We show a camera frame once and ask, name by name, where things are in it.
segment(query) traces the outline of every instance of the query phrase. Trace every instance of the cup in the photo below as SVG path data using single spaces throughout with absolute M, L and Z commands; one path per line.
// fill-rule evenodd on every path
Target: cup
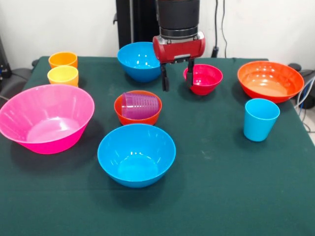
M 159 110 L 158 99 L 150 95 L 123 93 L 122 115 L 128 119 L 146 119 Z
M 264 141 L 280 115 L 279 107 L 267 99 L 255 98 L 245 104 L 244 135 L 251 141 Z
M 51 68 L 61 65 L 71 65 L 75 68 L 78 68 L 78 57 L 72 52 L 55 53 L 49 57 L 48 61 Z
M 51 69 L 47 77 L 51 84 L 64 84 L 78 87 L 79 71 L 70 65 L 62 65 Z

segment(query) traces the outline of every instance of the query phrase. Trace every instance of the large pink bowl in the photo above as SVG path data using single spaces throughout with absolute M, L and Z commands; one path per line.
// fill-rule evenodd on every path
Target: large pink bowl
M 94 101 L 69 85 L 43 85 L 11 98 L 0 109 L 0 132 L 40 153 L 67 150 L 80 139 L 94 113 Z

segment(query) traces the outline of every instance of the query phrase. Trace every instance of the orange bowl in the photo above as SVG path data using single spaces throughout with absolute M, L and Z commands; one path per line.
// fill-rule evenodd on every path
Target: orange bowl
M 303 77 L 293 68 L 270 61 L 253 61 L 237 73 L 244 92 L 251 98 L 265 98 L 274 103 L 289 100 L 304 86 Z
M 143 91 L 143 90 L 134 90 L 134 91 L 129 91 L 130 93 L 135 93 L 135 94 L 141 94 L 141 95 L 150 95 L 150 96 L 154 96 L 158 99 L 158 103 L 159 103 L 159 110 L 158 112 L 154 115 L 151 116 L 149 118 L 146 119 L 128 119 L 126 117 L 122 116 L 122 100 L 123 100 L 123 95 L 120 95 L 115 103 L 114 103 L 114 109 L 115 112 L 118 116 L 118 119 L 120 121 L 121 124 L 126 125 L 126 124 L 150 124 L 150 125 L 154 125 L 159 117 L 159 114 L 161 113 L 162 110 L 162 101 L 161 99 L 156 96 L 154 93 L 148 92 L 148 91 Z

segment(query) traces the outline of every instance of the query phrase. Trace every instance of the small red bowl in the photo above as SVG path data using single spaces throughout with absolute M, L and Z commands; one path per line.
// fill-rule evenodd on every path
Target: small red bowl
M 186 80 L 188 69 L 184 70 Z M 193 86 L 191 91 L 197 95 L 208 95 L 222 81 L 222 72 L 214 66 L 196 64 L 193 68 Z

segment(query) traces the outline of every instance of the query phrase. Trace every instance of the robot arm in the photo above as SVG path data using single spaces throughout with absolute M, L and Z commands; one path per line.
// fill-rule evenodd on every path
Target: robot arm
M 188 61 L 186 82 L 193 85 L 194 59 L 205 50 L 204 34 L 198 31 L 200 0 L 156 0 L 160 35 L 153 47 L 161 64 L 163 90 L 169 90 L 167 63 Z

